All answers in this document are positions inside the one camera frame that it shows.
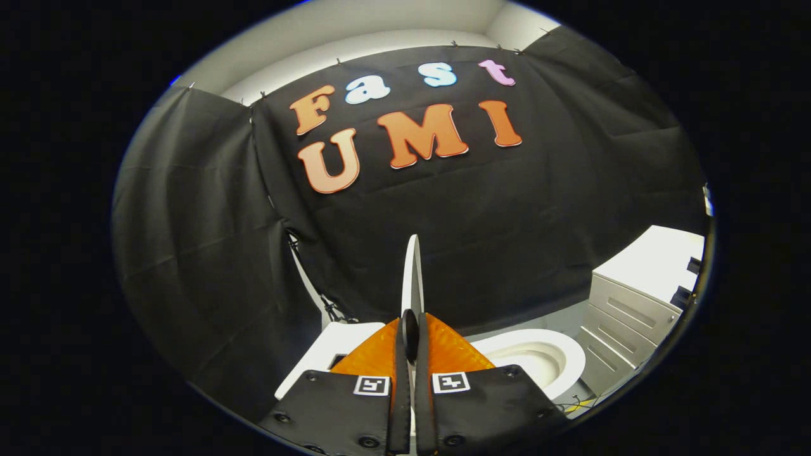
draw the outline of white wall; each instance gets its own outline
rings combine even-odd
[[[555,20],[535,10],[507,2],[487,27],[485,35],[505,49],[524,49],[559,26]]]
[[[504,4],[504,0],[310,0],[249,27],[184,71],[178,84],[194,81],[197,89],[223,93],[283,58],[369,33],[426,28],[483,35]]]
[[[247,77],[222,96],[250,105],[261,98],[260,92],[270,93],[285,84],[293,82],[315,71],[365,55],[377,54],[395,49],[419,46],[458,45],[496,47],[488,37],[477,33],[455,32],[451,30],[397,30],[378,32],[334,41],[272,63]]]
[[[330,6],[332,11],[336,5],[352,5],[353,3],[338,2],[315,2],[324,7]],[[560,26],[555,20],[546,17],[526,6],[512,2],[496,4],[493,2],[477,1],[467,5],[471,8],[484,8],[486,14],[477,15],[477,23],[473,26],[482,30],[482,33],[446,30],[446,29],[404,29],[383,32],[366,33],[341,40],[327,42],[310,49],[297,52],[285,58],[281,58],[270,63],[261,70],[253,73],[244,80],[226,89],[221,95],[233,101],[241,101],[245,105],[250,105],[261,98],[260,92],[270,93],[294,80],[309,75],[315,71],[322,70],[337,63],[337,58],[346,62],[353,58],[366,55],[377,54],[395,49],[405,49],[419,46],[449,45],[455,41],[459,45],[493,47],[501,45],[505,49],[524,49],[533,41],[545,35],[548,31]],[[494,12],[493,6],[499,6]],[[412,5],[413,10],[409,13],[424,7],[422,4]],[[425,10],[423,13],[436,13],[437,11]],[[342,19],[341,22],[355,20],[357,18]],[[287,40],[295,41],[296,35],[288,35]]]

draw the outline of toilet seat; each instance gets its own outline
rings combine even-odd
[[[517,329],[471,345],[497,367],[521,366],[552,401],[571,388],[586,367],[580,344],[549,329]]]

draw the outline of screw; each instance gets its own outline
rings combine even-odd
[[[450,436],[445,439],[445,444],[447,446],[459,446],[465,443],[465,438],[462,436]]]
[[[380,442],[374,437],[361,437],[358,439],[358,444],[363,448],[377,448],[380,446]]]

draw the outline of drawer handle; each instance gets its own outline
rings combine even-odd
[[[620,337],[619,334],[615,333],[614,331],[611,331],[605,325],[600,325],[597,327],[597,329],[599,329],[603,334],[612,339],[614,342],[620,344],[620,346],[622,346],[625,350],[630,351],[631,353],[637,352],[637,348],[633,344],[626,342],[623,338]]]
[[[607,359],[603,358],[602,356],[600,356],[600,354],[599,354],[599,353],[597,353],[596,351],[594,351],[594,348],[593,348],[591,345],[589,345],[588,347],[586,347],[586,349],[587,349],[588,351],[590,351],[590,352],[591,352],[591,354],[592,354],[592,355],[594,355],[594,357],[595,357],[595,358],[599,359],[600,361],[603,361],[603,363],[604,363],[606,366],[608,366],[608,368],[609,368],[609,369],[611,369],[612,371],[616,372],[616,366],[615,366],[614,364],[609,363]]]
[[[620,301],[617,301],[614,298],[608,298],[607,304],[609,306],[612,306],[616,310],[618,310],[620,312],[623,312],[624,314],[630,316],[634,320],[639,321],[640,323],[647,326],[648,328],[653,329],[653,327],[656,326],[656,322],[654,321],[654,319],[650,318],[649,316],[647,316],[647,315],[645,315],[645,314],[643,314],[643,313],[641,313],[639,311],[633,310],[632,308],[626,306],[625,304],[621,303]]]

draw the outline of white cabinet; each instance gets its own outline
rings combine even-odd
[[[680,289],[693,292],[698,275],[688,266],[703,252],[703,236],[652,226],[593,271],[577,341],[586,351],[582,379],[595,393],[644,363],[671,332],[683,312],[671,301]]]
[[[580,378],[595,394],[605,393],[636,368],[585,327],[581,327],[577,342],[586,353],[586,367]]]
[[[648,338],[591,304],[589,304],[583,328],[586,328],[634,366],[640,365],[656,350],[656,344]]]

